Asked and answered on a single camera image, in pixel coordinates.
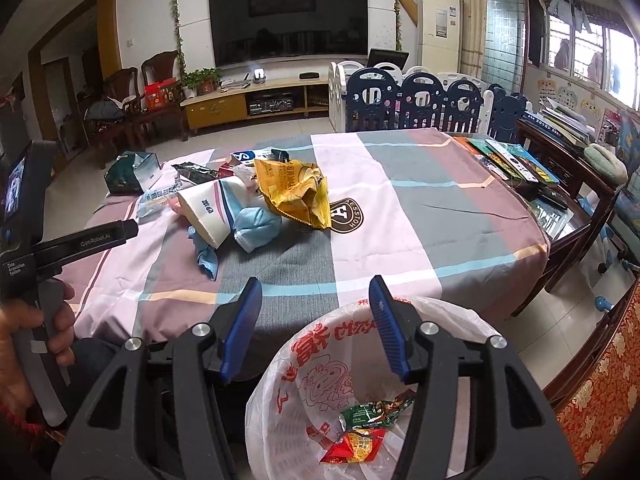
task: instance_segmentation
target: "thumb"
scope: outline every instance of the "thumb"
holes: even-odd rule
[[[18,332],[21,328],[36,328],[43,322],[43,312],[22,300],[11,300],[0,306],[0,336]]]

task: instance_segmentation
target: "flat screen tv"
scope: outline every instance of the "flat screen tv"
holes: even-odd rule
[[[367,0],[209,0],[216,66],[367,54]]]

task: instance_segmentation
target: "red floral fabric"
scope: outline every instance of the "red floral fabric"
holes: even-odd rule
[[[640,285],[615,335],[558,422],[586,474],[616,438],[636,405],[640,388]]]

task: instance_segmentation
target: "plaid tablecloth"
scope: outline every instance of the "plaid tablecloth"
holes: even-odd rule
[[[196,265],[186,219],[166,208],[142,219],[125,245],[65,267],[62,278],[76,289],[77,335],[172,338],[257,276],[264,301],[245,359],[251,375],[308,323],[366,298],[375,274],[393,294],[441,298],[489,322],[510,314],[542,275],[548,241],[526,207],[435,129],[238,143],[166,162],[156,186],[174,179],[176,162],[217,167],[231,151],[267,146],[320,166],[335,230],[285,220],[278,238],[251,254],[230,236],[217,250],[220,270],[211,281]],[[136,202],[108,197],[89,225],[133,218]]]

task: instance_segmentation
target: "crumpled yellow wrapper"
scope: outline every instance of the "crumpled yellow wrapper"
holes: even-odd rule
[[[317,229],[331,227],[329,190],[316,164],[259,158],[254,164],[260,191],[272,209]]]

